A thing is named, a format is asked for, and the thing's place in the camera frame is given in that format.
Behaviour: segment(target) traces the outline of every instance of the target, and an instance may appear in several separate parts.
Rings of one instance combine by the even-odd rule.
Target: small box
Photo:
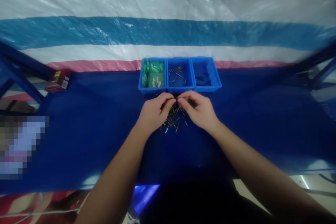
[[[49,93],[65,91],[69,87],[70,78],[71,72],[69,70],[57,71],[52,75],[44,90]]]
[[[152,69],[152,63],[151,62],[163,63],[162,69],[157,69],[157,72],[158,72],[157,74],[162,75],[162,77],[159,79],[159,77],[156,76],[155,80],[157,79],[158,81],[156,81],[155,84],[154,84],[154,86],[155,86],[155,85],[157,85],[158,83],[161,82],[160,87],[153,87],[153,84],[151,85],[151,83],[153,83],[152,77],[150,76],[149,73],[146,74],[146,67]],[[167,90],[167,76],[166,76],[166,71],[165,71],[166,65],[167,65],[167,60],[164,59],[164,58],[144,58],[142,60],[138,88],[144,95],[155,94],[155,93],[160,94],[160,93],[166,92],[166,90]],[[148,78],[147,79],[147,81],[148,81],[147,86],[144,86],[143,81],[142,81],[142,78],[145,75]]]
[[[214,59],[212,57],[192,57],[195,92],[215,92],[222,87]]]
[[[168,58],[166,72],[168,93],[183,93],[195,87],[190,58]]]

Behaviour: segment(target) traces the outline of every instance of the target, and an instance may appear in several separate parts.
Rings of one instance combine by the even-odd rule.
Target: hand
[[[161,111],[161,107],[165,102],[166,104]],[[142,131],[152,134],[165,122],[169,110],[175,102],[174,96],[169,93],[162,93],[158,97],[146,101],[142,107],[136,126]]]
[[[177,101],[198,127],[209,131],[220,123],[208,97],[188,91],[180,94]],[[190,103],[196,104],[196,107],[193,108]]]

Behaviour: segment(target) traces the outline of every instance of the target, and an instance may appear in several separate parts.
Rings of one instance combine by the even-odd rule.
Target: blue tablecloth
[[[219,70],[210,97],[218,118],[288,174],[333,172],[336,125],[303,87],[270,85],[279,69]],[[36,114],[50,116],[22,180],[0,181],[0,194],[90,188],[123,144],[145,97],[139,72],[73,74],[69,89],[48,94]],[[138,184],[232,174],[216,142],[187,118],[178,132],[148,140]]]

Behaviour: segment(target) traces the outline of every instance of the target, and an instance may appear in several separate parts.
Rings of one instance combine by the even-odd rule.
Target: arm
[[[75,224],[123,221],[132,200],[146,141],[165,122],[175,102],[168,93],[145,102],[136,125],[90,192]]]
[[[317,212],[329,213],[278,167],[222,124],[209,98],[188,91],[177,101],[191,120],[217,141],[242,181],[272,215],[303,219]]]

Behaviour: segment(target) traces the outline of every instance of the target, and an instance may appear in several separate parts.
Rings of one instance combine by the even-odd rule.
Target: red box
[[[50,78],[44,90],[46,90],[49,93],[65,91],[68,89],[70,78],[71,78],[71,72],[69,70],[57,71]]]

